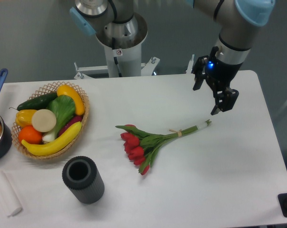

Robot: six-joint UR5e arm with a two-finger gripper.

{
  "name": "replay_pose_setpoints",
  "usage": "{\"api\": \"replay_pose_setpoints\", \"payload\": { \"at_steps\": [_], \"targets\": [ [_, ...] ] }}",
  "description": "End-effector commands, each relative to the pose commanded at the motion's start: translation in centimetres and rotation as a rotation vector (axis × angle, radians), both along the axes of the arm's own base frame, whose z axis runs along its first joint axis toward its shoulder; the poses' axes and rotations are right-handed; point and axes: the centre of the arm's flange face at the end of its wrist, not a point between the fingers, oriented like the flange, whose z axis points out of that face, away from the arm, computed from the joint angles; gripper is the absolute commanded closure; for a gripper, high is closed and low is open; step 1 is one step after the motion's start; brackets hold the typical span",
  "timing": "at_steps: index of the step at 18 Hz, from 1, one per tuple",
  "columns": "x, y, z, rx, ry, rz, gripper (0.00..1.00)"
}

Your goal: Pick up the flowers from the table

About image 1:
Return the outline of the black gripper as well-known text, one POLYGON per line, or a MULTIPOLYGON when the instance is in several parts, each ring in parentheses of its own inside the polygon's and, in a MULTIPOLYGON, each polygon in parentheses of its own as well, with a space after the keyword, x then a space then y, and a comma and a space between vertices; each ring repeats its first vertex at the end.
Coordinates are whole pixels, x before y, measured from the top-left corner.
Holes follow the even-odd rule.
POLYGON ((230 88, 230 83, 239 71, 242 63, 232 63, 223 58, 220 47, 214 46, 209 56, 201 56, 192 68, 194 74, 193 90, 199 90, 206 79, 213 91, 215 105, 211 115, 226 112, 234 107, 239 91, 230 88))

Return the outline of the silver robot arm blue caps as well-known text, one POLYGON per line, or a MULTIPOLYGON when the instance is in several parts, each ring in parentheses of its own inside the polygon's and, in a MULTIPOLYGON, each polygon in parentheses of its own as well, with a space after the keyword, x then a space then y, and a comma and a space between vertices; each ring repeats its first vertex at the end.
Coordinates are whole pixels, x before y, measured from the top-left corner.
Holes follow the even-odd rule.
MULTIPOLYGON (((194 90, 206 82, 213 92, 212 114, 233 108, 239 92, 230 87, 260 29, 275 6, 273 0, 192 0, 193 8, 222 27, 209 55, 199 57, 192 68, 194 90)), ((103 45, 110 77, 141 76, 141 45, 148 28, 134 11, 131 0, 77 0, 69 14, 88 36, 103 45)))

